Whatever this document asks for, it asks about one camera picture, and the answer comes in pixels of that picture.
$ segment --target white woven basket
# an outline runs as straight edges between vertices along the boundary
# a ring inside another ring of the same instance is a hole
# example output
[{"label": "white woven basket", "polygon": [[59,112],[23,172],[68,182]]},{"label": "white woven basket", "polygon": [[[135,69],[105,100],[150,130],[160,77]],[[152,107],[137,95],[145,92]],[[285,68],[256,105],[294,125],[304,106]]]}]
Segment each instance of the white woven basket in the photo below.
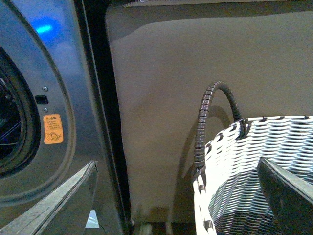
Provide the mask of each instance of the white woven basket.
[{"label": "white woven basket", "polygon": [[[203,148],[205,117],[218,89],[227,95],[236,122]],[[213,83],[201,103],[196,135],[193,187],[197,235],[216,235],[216,231],[226,235],[281,234],[261,192],[260,157],[313,184],[313,116],[243,120],[228,86]]]}]

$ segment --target orange sticker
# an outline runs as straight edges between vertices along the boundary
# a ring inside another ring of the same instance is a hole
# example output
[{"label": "orange sticker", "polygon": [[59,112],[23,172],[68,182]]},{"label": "orange sticker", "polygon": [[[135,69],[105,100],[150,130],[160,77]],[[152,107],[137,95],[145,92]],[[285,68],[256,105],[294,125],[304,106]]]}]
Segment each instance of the orange sticker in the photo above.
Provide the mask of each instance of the orange sticker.
[{"label": "orange sticker", "polygon": [[49,114],[44,116],[45,124],[45,144],[63,142],[63,127],[59,114]]}]

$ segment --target gray fabric panel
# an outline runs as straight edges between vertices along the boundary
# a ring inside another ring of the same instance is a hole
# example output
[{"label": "gray fabric panel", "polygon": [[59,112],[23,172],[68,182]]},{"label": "gray fabric panel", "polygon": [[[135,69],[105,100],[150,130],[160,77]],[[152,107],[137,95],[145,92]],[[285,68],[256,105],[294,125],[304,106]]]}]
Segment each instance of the gray fabric panel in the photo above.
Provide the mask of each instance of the gray fabric panel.
[{"label": "gray fabric panel", "polygon": [[[312,1],[111,8],[106,21],[132,217],[193,221],[201,97],[227,82],[245,117],[312,115]],[[217,93],[208,139],[232,122]]]},{"label": "gray fabric panel", "polygon": [[286,1],[286,0],[135,0],[125,4],[124,7],[213,4],[224,2],[262,2],[262,1]]}]

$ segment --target basket handle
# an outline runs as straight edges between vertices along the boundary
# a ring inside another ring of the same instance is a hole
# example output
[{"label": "basket handle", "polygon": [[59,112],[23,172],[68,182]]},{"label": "basket handle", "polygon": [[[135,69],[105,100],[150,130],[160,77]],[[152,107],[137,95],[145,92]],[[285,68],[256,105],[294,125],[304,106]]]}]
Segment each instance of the basket handle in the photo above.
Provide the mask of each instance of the basket handle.
[{"label": "basket handle", "polygon": [[206,118],[208,117],[209,107],[211,106],[214,94],[217,90],[222,90],[227,96],[235,122],[241,121],[241,134],[239,135],[239,137],[242,137],[246,132],[245,120],[242,117],[242,114],[238,108],[238,104],[235,100],[233,93],[231,92],[230,87],[222,81],[213,82],[206,89],[199,109],[194,156],[194,165],[197,169],[202,169],[205,166],[204,157]]}]

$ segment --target washing machine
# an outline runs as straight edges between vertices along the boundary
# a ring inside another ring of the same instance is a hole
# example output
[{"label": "washing machine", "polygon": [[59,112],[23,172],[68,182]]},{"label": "washing machine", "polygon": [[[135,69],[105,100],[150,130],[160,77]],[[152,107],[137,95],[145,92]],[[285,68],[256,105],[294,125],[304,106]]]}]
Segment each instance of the washing machine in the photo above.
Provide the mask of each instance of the washing machine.
[{"label": "washing machine", "polygon": [[99,224],[126,234],[83,2],[0,0],[0,21],[0,228],[96,160]]}]

